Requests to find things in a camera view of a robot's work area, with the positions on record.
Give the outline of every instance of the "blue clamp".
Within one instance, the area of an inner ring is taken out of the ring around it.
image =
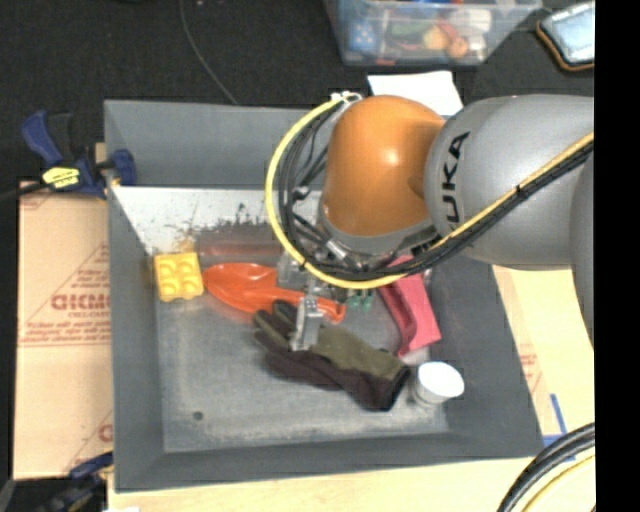
[[[56,192],[78,192],[105,199],[107,187],[101,171],[107,168],[116,170],[122,185],[135,185],[136,168],[133,156],[127,150],[115,151],[106,162],[96,164],[84,152],[75,160],[65,158],[52,137],[47,124],[47,113],[39,110],[24,120],[21,133],[29,148],[44,160],[42,180]],[[70,146],[68,130],[60,132],[56,138],[62,138]]]
[[[112,464],[113,452],[107,452],[76,466],[69,472],[69,487],[36,507],[34,512],[80,512],[104,489],[104,480],[98,473]]]

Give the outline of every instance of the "plastic storage box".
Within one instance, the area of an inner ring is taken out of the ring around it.
[[[540,0],[324,0],[351,65],[475,66]]]

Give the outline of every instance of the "white bottle cap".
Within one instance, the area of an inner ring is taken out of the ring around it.
[[[429,361],[418,367],[413,394],[419,402],[440,404],[460,396],[463,392],[462,375],[450,364]]]

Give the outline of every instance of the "yellow lego brick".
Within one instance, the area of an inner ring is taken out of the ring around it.
[[[195,252],[154,256],[153,267],[161,301],[189,300],[204,293],[202,273]]]

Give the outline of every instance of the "black floor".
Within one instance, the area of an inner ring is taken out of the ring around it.
[[[104,99],[310,107],[336,90],[366,94],[366,73],[382,71],[342,63],[322,0],[184,0],[184,19],[224,88],[189,45],[180,0],[0,2],[0,195],[15,187],[18,177],[40,172],[39,158],[19,131],[22,120],[38,109],[72,113],[73,142],[92,146],[102,139]],[[465,103],[531,92],[593,94],[593,73],[561,72],[530,27],[531,20],[477,70],[453,70]],[[5,199],[0,202],[0,487],[10,474],[16,225],[15,201]],[[32,509],[55,485],[20,484],[9,510]]]

